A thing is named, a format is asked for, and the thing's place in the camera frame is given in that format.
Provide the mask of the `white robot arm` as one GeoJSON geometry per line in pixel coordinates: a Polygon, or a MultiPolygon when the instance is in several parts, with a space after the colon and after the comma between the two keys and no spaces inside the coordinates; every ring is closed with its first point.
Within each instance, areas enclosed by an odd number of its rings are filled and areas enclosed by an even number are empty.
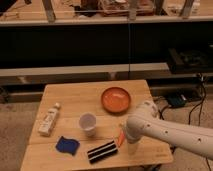
{"type": "Polygon", "coordinates": [[[148,136],[213,160],[213,129],[161,120],[153,101],[141,102],[128,116],[124,133],[129,143],[148,136]]]}

